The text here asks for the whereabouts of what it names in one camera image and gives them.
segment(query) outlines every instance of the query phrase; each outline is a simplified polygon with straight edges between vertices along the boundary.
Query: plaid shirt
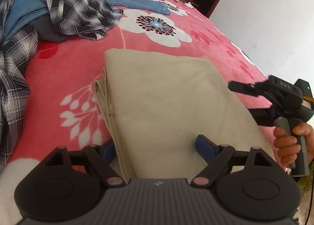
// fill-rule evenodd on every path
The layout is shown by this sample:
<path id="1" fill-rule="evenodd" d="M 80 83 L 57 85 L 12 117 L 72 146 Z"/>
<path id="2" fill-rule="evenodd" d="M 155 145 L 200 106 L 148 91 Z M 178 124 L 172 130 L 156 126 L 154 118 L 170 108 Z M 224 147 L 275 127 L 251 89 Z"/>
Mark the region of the plaid shirt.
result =
<path id="1" fill-rule="evenodd" d="M 106 0 L 42 0 L 60 33 L 99 40 L 114 27 L 123 11 Z M 3 29 L 14 0 L 0 0 L 0 173 L 22 132 L 30 89 L 25 81 L 27 61 L 35 54 L 38 36 L 31 25 L 3 43 Z"/>

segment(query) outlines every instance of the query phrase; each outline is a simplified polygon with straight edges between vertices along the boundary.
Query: human hand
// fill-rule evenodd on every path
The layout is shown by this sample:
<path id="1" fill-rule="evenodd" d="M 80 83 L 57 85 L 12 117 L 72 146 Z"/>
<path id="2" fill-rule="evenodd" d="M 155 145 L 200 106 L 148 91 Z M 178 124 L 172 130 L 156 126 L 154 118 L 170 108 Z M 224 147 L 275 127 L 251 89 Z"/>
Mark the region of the human hand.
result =
<path id="1" fill-rule="evenodd" d="M 307 158 L 310 164 L 314 159 L 314 129 L 311 125 L 305 122 L 300 122 L 298 126 L 293 128 L 292 132 L 296 135 L 304 135 L 307 144 Z M 278 157 L 281 159 L 281 164 L 289 167 L 297 158 L 297 153 L 300 152 L 301 146 L 296 144 L 297 140 L 294 136 L 285 136 L 283 128 L 277 127 L 274 130 L 274 146 L 279 148 Z"/>

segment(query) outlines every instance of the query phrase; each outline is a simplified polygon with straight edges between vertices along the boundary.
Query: beige cloth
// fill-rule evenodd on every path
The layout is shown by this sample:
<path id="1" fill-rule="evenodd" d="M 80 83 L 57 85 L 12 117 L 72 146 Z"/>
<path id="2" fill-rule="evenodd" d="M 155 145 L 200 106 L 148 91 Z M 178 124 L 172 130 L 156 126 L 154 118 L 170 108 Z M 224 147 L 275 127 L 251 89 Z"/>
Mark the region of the beige cloth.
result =
<path id="1" fill-rule="evenodd" d="M 111 49 L 105 61 L 95 94 L 124 179 L 191 180 L 206 166 L 195 149 L 199 134 L 242 151 L 260 146 L 274 157 L 209 60 Z"/>

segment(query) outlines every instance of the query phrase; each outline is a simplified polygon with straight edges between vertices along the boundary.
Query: gripper handle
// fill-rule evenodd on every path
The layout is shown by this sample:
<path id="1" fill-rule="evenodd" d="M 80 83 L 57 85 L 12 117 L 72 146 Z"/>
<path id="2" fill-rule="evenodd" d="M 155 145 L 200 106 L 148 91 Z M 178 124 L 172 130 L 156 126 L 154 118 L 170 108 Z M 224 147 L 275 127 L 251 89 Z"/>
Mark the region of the gripper handle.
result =
<path id="1" fill-rule="evenodd" d="M 300 122 L 302 121 L 297 118 L 287 119 L 284 117 L 278 117 L 274 120 L 274 124 L 276 127 L 283 128 L 285 131 L 285 135 L 294 136 L 297 139 L 297 144 L 301 146 L 301 150 L 297 154 L 296 161 L 289 165 L 293 177 L 303 177 L 310 175 L 305 137 L 303 135 L 295 135 L 292 132 L 292 129 L 296 127 Z"/>

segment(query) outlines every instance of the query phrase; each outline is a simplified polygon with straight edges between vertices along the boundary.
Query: pink blanket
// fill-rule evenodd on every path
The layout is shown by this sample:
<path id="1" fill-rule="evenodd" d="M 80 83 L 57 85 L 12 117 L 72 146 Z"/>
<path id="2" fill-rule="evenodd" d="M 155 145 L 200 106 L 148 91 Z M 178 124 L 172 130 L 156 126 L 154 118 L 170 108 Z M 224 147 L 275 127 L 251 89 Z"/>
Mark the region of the pink blanket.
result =
<path id="1" fill-rule="evenodd" d="M 0 175 L 0 225 L 19 219 L 13 193 L 18 182 L 59 145 L 79 150 L 110 138 L 93 94 L 101 78 L 104 51 L 127 48 L 174 56 L 209 59 L 226 81 L 254 83 L 265 75 L 208 18 L 178 0 L 168 3 L 171 15 L 125 9 L 105 39 L 73 38 L 60 44 L 41 43 L 26 71 L 31 93 L 23 134 Z M 269 107 L 263 97 L 238 95 L 248 108 Z M 262 128 L 272 143 L 272 128 Z"/>

